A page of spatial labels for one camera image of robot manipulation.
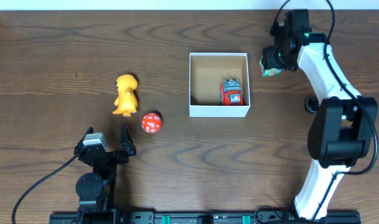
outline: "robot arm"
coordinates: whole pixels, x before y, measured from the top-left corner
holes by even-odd
[[[358,111],[351,97],[341,89],[325,60],[329,60],[346,88],[358,98],[366,110],[376,119],[377,103],[373,98],[362,98],[346,79],[327,46],[324,57],[324,34],[312,33],[309,27],[308,11],[294,10],[285,14],[284,24],[274,23],[270,30],[275,37],[274,47],[263,49],[261,59],[263,72],[295,70],[301,68],[307,75],[320,104],[308,134],[308,150],[312,157],[306,181],[294,199],[299,218],[312,219],[324,194],[329,188],[332,176],[337,172],[348,172],[358,158],[365,157],[372,137],[366,118]],[[342,119],[352,122],[351,127],[341,127]],[[327,206],[343,174],[336,180],[316,214],[316,219],[327,215]]]

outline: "wooden table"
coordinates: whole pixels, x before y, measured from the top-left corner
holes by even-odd
[[[0,223],[17,199],[73,156],[87,127],[116,149],[128,123],[138,154],[119,169],[123,208],[255,210],[287,207],[311,158],[314,115],[305,74],[262,78],[261,49],[276,11],[0,12]],[[330,28],[329,11],[310,12],[314,31]],[[352,84],[379,104],[379,11],[337,11],[331,39]],[[247,52],[251,108],[246,118],[189,117],[189,53]],[[139,77],[138,113],[113,115],[115,80]],[[164,127],[150,135],[142,115],[159,110]],[[379,134],[379,112],[376,123]],[[361,169],[369,159],[359,160]],[[52,211],[75,211],[77,179],[91,168],[74,161],[22,202],[17,222],[48,223]],[[358,209],[379,223],[379,159],[361,177],[345,177],[329,208]]]

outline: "yellow toy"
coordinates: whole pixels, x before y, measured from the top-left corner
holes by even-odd
[[[137,99],[134,96],[134,90],[138,87],[137,80],[132,75],[122,75],[116,80],[116,87],[119,96],[115,100],[117,109],[113,114],[123,114],[130,117],[131,113],[137,112]]]

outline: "toy car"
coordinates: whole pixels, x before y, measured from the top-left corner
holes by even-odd
[[[243,106],[240,80],[225,80],[220,87],[220,96],[223,106]]]

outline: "red toy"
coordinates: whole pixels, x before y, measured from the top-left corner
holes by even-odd
[[[162,128],[162,119],[155,113],[148,113],[142,118],[142,128],[147,133],[156,133]]]
[[[240,81],[225,80],[220,87],[220,97],[223,106],[243,106]]]

